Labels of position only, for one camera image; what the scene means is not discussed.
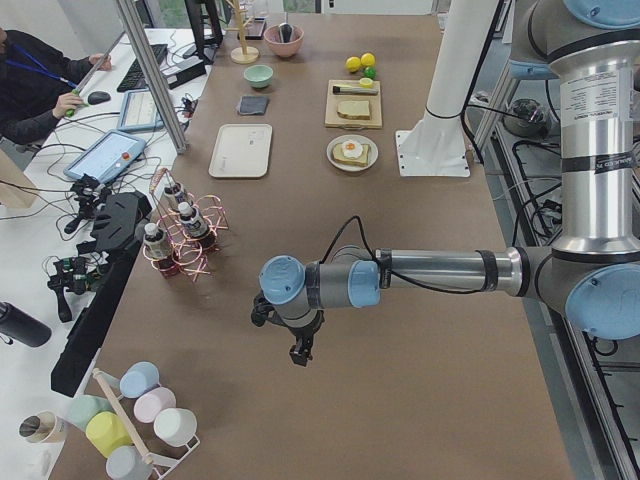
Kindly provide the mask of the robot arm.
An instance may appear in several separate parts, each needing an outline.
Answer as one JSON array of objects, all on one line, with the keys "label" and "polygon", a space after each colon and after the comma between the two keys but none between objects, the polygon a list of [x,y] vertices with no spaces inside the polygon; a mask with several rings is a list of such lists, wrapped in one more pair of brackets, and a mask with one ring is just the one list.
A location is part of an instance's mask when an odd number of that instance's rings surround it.
[{"label": "robot arm", "polygon": [[517,10],[513,74],[532,67],[560,81],[562,232],[550,246],[502,253],[330,246],[309,264],[277,256],[260,272],[252,322],[287,328],[296,339],[290,357],[305,365],[327,309],[375,305],[382,290],[411,285],[459,295],[502,290],[543,302],[595,337],[636,336],[631,96],[638,54],[635,1],[529,1]]}]

